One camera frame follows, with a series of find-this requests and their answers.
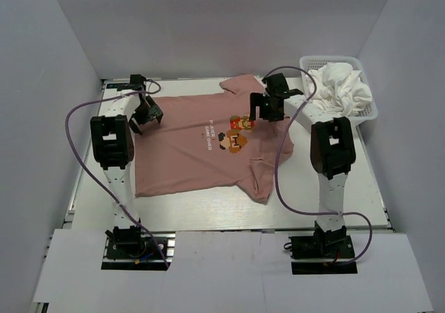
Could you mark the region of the pink printed t shirt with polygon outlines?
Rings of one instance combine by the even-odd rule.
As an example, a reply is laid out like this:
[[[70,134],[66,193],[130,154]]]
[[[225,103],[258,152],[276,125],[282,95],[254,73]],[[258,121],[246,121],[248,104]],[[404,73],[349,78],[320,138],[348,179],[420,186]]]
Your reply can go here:
[[[267,203],[275,161],[287,161],[294,144],[286,120],[249,120],[250,94],[264,87],[245,74],[220,82],[221,93],[158,97],[161,123],[135,136],[137,197],[237,185]]]

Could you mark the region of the white t shirt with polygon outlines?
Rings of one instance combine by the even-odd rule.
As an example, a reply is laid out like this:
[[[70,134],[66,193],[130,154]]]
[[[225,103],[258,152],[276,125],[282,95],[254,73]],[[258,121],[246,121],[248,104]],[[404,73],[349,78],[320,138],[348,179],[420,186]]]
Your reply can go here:
[[[362,71],[349,63],[328,63],[308,73],[316,82],[310,102],[322,111],[352,117],[373,101],[371,89],[360,76]]]

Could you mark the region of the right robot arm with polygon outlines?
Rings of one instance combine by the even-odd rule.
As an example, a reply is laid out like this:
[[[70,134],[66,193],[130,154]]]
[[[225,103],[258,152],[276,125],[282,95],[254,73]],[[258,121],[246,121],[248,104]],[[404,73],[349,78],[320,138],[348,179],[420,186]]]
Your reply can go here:
[[[314,233],[292,240],[295,256],[336,257],[347,242],[344,189],[356,160],[350,120],[318,109],[311,96],[290,89],[282,73],[270,73],[261,81],[264,91],[250,94],[250,119],[279,122],[288,115],[286,129],[294,122],[304,127],[310,134],[310,162],[318,175],[318,211],[310,213],[315,218]]]

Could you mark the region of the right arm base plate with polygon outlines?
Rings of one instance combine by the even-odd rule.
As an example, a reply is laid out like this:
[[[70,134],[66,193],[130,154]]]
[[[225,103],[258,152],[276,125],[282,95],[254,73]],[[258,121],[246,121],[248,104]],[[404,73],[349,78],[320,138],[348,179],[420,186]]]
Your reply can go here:
[[[290,236],[283,245],[290,253],[293,275],[353,275],[358,274],[357,263],[346,264],[355,258],[352,239],[347,236],[327,252],[322,252],[312,236]]]

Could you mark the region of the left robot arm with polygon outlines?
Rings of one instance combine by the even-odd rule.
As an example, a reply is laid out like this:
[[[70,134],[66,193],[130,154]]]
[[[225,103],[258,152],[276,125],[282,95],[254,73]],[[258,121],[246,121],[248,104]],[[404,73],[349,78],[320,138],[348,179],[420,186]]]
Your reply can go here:
[[[116,203],[114,226],[106,234],[112,250],[130,258],[142,257],[147,250],[147,239],[138,225],[140,217],[134,210],[131,162],[135,157],[133,135],[141,135],[146,124],[163,118],[149,91],[153,83],[141,74],[132,74],[128,83],[118,86],[120,96],[109,110],[90,120],[93,155]]]

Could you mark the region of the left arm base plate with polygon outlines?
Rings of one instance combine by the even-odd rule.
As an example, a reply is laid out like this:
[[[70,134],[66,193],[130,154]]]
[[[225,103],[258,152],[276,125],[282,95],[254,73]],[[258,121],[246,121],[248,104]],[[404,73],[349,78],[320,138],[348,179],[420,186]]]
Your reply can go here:
[[[142,245],[117,244],[107,238],[101,270],[105,271],[167,271],[174,253],[172,235],[155,236],[157,245],[149,236],[142,236]]]

